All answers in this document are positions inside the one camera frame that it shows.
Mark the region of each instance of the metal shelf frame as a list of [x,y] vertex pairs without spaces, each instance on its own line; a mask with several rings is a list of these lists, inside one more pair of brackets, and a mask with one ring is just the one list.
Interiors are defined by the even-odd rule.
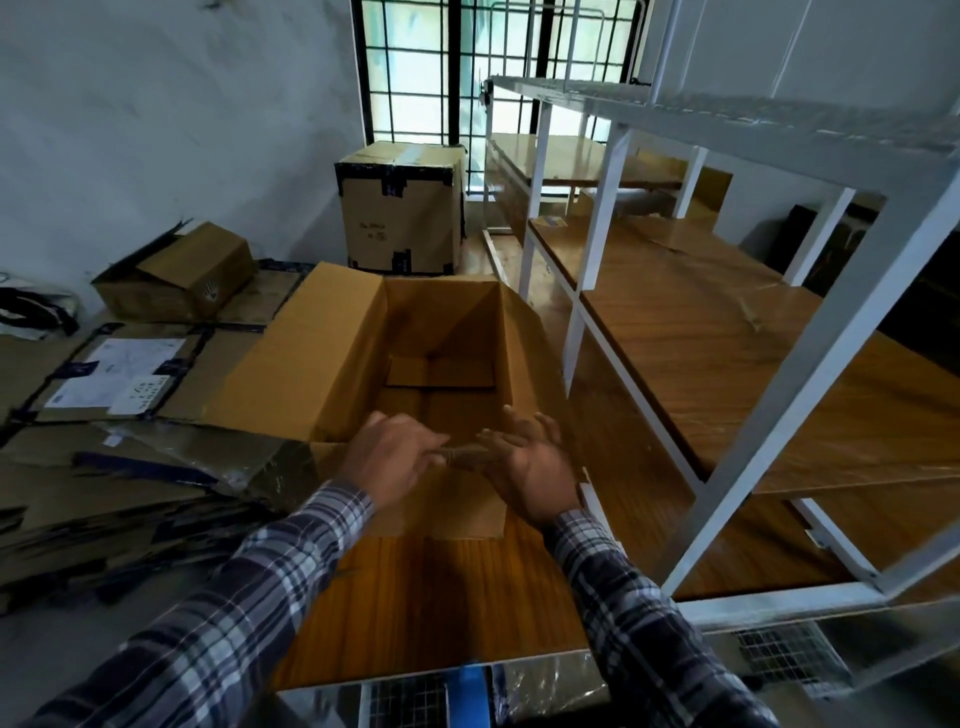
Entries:
[[[576,285],[569,285],[557,270],[528,222],[518,293],[527,299],[534,252],[539,252],[573,304],[563,351],[567,392],[584,332],[589,328],[694,492],[693,506],[668,540],[651,574],[663,591],[672,595],[960,221],[960,119],[703,94],[662,94],[656,103],[649,103],[650,90],[640,86],[493,77],[487,81],[484,94],[488,138],[492,131],[494,86],[541,101],[533,178],[529,186],[523,180],[515,180],[529,189],[528,219],[539,215],[552,106],[580,111],[584,118],[590,114],[612,122]],[[791,285],[803,283],[855,189],[887,197],[884,209],[858,250],[706,482],[696,476],[581,301],[581,294],[596,285],[616,189],[634,129],[694,145],[675,208],[678,217],[685,213],[707,150],[840,185],[835,199],[824,205],[785,276]],[[484,198],[488,198],[486,189]],[[496,260],[488,234],[486,239]],[[813,498],[798,498],[793,504],[810,524],[811,537],[837,556],[851,572],[852,581],[686,601],[680,604],[685,616],[702,628],[732,629],[885,608],[960,554],[958,518],[895,565],[878,570]]]

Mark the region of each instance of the cardboard box flap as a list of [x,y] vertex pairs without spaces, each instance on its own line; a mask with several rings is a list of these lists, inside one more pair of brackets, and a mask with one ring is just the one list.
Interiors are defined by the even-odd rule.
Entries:
[[312,439],[382,289],[380,276],[318,265],[228,375],[204,423]]
[[500,301],[513,408],[530,420],[542,412],[561,425],[569,425],[560,362],[550,348],[540,316],[503,283]]
[[142,248],[137,248],[129,255],[122,257],[107,267],[106,271],[93,279],[91,283],[96,285],[97,283],[113,282],[127,276],[131,271],[136,269],[137,263],[141,260],[145,260],[170,245],[171,241],[176,239],[177,232],[183,228],[184,225],[186,225],[185,222],[179,222],[168,231],[162,232]]
[[375,141],[340,160],[341,164],[409,164],[414,166],[452,167],[464,156],[463,147],[443,147],[437,144],[407,144]]
[[246,246],[247,241],[239,235],[213,223],[203,223],[166,248],[141,260],[136,268],[179,288],[189,289]]

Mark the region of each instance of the bag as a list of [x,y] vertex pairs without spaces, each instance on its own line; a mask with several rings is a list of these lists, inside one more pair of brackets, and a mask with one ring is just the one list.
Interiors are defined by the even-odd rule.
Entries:
[[70,336],[77,328],[77,298],[53,286],[0,272],[0,333],[21,339]]

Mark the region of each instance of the cardboard box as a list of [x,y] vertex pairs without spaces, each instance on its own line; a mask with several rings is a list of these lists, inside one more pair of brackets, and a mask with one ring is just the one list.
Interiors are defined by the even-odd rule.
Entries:
[[[374,409],[410,414],[457,447],[484,427],[503,429],[504,404],[566,420],[540,317],[510,288],[483,277],[383,279],[322,263],[227,376],[204,422],[314,443],[324,467],[322,445],[349,440]],[[482,476],[438,468],[378,513],[368,533],[496,537],[504,515]]]
[[256,272],[247,241],[213,223],[182,224],[92,281],[124,321],[209,321]]
[[337,162],[351,268],[451,276],[464,236],[463,147],[374,142]]

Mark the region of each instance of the white metal shelf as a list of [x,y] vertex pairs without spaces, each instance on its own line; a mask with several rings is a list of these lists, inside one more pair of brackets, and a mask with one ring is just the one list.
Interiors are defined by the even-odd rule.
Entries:
[[493,85],[733,157],[891,196],[960,169],[960,117],[594,81],[494,76]]

